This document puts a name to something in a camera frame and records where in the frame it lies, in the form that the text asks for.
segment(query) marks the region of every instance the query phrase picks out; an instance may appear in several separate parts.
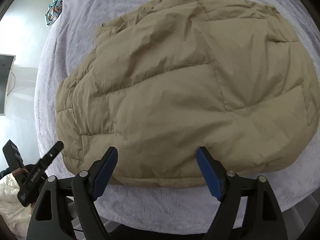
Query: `colorful cloth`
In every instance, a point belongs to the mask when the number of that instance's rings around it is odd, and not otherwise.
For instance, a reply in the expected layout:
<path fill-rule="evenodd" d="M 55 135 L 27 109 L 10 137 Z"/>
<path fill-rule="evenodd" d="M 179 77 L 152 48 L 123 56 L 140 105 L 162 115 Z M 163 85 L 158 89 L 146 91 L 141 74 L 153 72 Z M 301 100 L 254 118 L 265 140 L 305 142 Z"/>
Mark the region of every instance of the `colorful cloth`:
<path fill-rule="evenodd" d="M 59 17 L 62 12 L 62 1 L 63 0 L 53 0 L 49 4 L 47 13 L 45 14 L 45 23 L 47 26 L 52 25 Z"/>

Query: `plush bedspread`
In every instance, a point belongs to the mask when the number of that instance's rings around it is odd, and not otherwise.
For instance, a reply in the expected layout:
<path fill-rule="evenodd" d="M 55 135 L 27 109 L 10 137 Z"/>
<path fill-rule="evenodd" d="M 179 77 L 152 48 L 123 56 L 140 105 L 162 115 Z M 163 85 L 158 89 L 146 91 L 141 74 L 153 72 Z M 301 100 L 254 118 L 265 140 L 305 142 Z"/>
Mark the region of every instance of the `plush bedspread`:
<path fill-rule="evenodd" d="M 94 46 L 94 28 L 130 12 L 147 0 L 64 0 L 63 11 L 44 46 L 36 83 L 35 116 L 41 156 L 57 140 L 57 88 Z M 320 33 L 299 0 L 253 0 L 272 4 L 294 26 L 320 76 Z M 72 176 L 61 155 L 48 175 Z M 320 130 L 298 160 L 287 169 L 265 174 L 282 211 L 294 206 L 320 186 Z M 241 225 L 244 202 L 235 226 Z M 190 189 L 108 186 L 96 201 L 99 214 L 124 225 L 164 233 L 207 231 L 219 206 L 206 187 Z"/>

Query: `beige puffer jacket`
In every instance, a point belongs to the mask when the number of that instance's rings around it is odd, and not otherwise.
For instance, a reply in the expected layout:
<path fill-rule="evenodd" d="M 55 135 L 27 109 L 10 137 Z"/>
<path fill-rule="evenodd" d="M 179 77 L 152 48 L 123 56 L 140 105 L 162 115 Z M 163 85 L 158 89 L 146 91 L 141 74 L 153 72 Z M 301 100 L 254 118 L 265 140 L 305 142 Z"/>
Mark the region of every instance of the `beige puffer jacket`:
<path fill-rule="evenodd" d="M 273 6 L 153 0 L 104 24 L 95 41 L 57 95 L 73 173 L 114 146 L 111 183 L 197 187 L 199 146 L 239 174 L 278 171 L 318 128 L 313 63 Z"/>

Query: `wall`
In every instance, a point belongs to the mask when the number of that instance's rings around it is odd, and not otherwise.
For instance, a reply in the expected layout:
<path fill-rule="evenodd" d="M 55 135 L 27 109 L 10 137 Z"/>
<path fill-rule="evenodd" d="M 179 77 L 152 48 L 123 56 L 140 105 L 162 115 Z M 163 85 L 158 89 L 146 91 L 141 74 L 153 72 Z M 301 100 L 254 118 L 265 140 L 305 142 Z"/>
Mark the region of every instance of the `wall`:
<path fill-rule="evenodd" d="M 0 54 L 16 55 L 13 91 L 7 96 L 6 116 L 0 116 L 0 171 L 7 168 L 2 147 L 11 139 L 25 164 L 39 159 L 34 119 L 37 68 L 50 27 L 44 14 L 52 0 L 15 0 L 0 21 Z M 9 78 L 9 91 L 14 77 Z"/>

